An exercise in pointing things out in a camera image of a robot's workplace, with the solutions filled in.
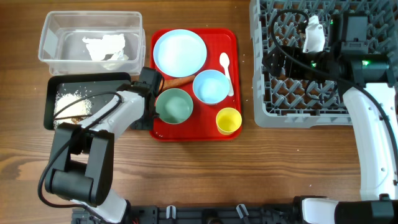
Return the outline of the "green bowl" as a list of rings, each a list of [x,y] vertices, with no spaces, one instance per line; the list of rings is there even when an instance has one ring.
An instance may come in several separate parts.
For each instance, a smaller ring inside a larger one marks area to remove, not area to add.
[[[186,91],[171,88],[157,97],[155,108],[163,122],[180,124],[185,122],[193,113],[193,100]]]

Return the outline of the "white napkin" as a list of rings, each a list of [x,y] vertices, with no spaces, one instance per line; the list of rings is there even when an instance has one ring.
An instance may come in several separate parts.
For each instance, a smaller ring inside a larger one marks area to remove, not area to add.
[[[127,61],[124,53],[126,40],[123,34],[104,35],[101,39],[82,38],[92,61]]]

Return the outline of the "light blue bowl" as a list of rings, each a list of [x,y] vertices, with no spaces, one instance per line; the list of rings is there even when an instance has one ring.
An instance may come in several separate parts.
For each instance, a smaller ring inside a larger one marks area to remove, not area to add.
[[[204,70],[193,81],[193,93],[204,104],[216,105],[229,93],[228,78],[217,70]]]

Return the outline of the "white rice pile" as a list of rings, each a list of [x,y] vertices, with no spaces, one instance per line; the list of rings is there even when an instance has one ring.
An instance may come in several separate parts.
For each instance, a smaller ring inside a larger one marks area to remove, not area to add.
[[[78,91],[74,93],[57,93],[55,98],[54,114],[58,113],[65,106],[69,105],[70,103],[76,100],[79,100],[80,98],[82,98],[82,96],[79,94]],[[92,106],[93,106],[92,102],[89,99],[85,99],[62,111],[57,116],[57,118],[66,117],[67,119],[77,116],[89,115],[91,114]],[[54,128],[56,129],[59,124],[62,124],[62,119],[55,120],[53,122]]]

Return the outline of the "yellow plastic cup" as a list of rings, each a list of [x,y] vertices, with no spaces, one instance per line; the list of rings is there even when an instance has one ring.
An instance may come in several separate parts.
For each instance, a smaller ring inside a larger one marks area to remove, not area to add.
[[[242,125],[241,113],[235,108],[223,108],[216,115],[216,126],[223,135],[230,135]]]

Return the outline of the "brown food scrap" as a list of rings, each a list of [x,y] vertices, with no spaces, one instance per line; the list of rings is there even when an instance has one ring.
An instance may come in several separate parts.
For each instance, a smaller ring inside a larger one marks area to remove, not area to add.
[[[84,120],[84,116],[77,116],[73,118],[63,119],[62,122],[71,123],[71,124],[78,124],[80,121]]]

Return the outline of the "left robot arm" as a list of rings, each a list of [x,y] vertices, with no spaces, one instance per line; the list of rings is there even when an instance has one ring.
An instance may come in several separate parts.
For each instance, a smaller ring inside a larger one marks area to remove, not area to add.
[[[134,223],[131,204],[111,185],[114,143],[128,128],[151,130],[155,100],[165,80],[144,67],[139,79],[123,84],[97,113],[55,130],[50,157],[37,186],[40,201],[53,208],[82,208],[101,223]]]

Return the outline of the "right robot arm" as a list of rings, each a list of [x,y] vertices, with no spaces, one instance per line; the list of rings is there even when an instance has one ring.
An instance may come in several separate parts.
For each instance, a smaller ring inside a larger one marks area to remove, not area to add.
[[[334,14],[324,51],[323,28],[306,17],[299,29],[302,49],[276,45],[262,59],[273,76],[324,82],[333,80],[352,120],[361,166],[361,200],[336,201],[297,196],[291,204],[266,206],[287,223],[397,222],[397,77],[389,57],[370,54],[365,13]]]

